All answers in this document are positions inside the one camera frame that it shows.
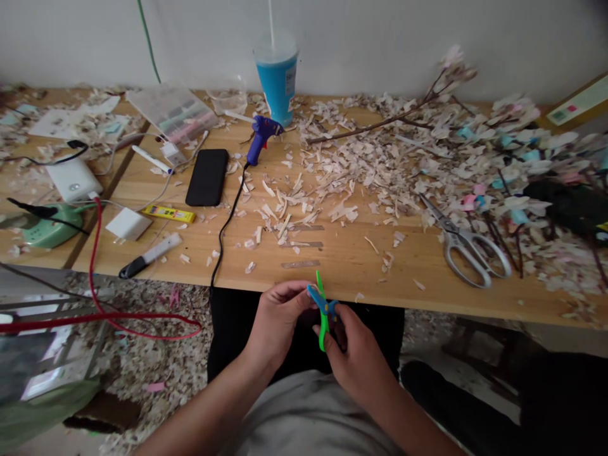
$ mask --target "black phone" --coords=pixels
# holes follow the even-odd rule
[[[198,152],[190,186],[186,195],[188,206],[217,206],[222,199],[228,151],[203,149]]]

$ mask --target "blue hot glue gun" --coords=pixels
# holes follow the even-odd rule
[[[247,163],[251,166],[258,165],[258,157],[260,156],[260,152],[262,152],[262,148],[266,148],[268,138],[270,136],[278,136],[284,132],[283,126],[273,119],[256,116],[254,120],[255,122],[253,122],[251,127],[255,132],[255,136],[247,154]]]

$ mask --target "hand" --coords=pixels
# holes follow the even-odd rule
[[[346,353],[342,353],[336,340],[327,332],[324,343],[331,369],[340,386],[371,414],[374,406],[389,398],[387,394],[390,395],[395,386],[400,386],[372,331],[349,306],[337,304],[336,313],[345,327],[346,344],[339,339],[342,347],[346,345]],[[319,335],[319,325],[314,325],[313,330]]]
[[[308,281],[283,282],[260,297],[245,351],[255,362],[268,365],[273,372],[287,356],[300,314],[317,308],[306,290],[309,284]]]

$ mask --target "person's right hand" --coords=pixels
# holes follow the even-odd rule
[[[347,305],[337,304],[336,313],[346,330],[346,353],[327,332],[325,351],[336,380],[368,413],[379,405],[395,386],[401,388],[388,367],[372,331]],[[319,325],[313,330],[319,335]]]

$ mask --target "person's left hand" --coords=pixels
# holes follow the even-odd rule
[[[308,281],[283,282],[262,293],[245,351],[273,372],[287,356],[298,317],[317,308],[308,294]]]

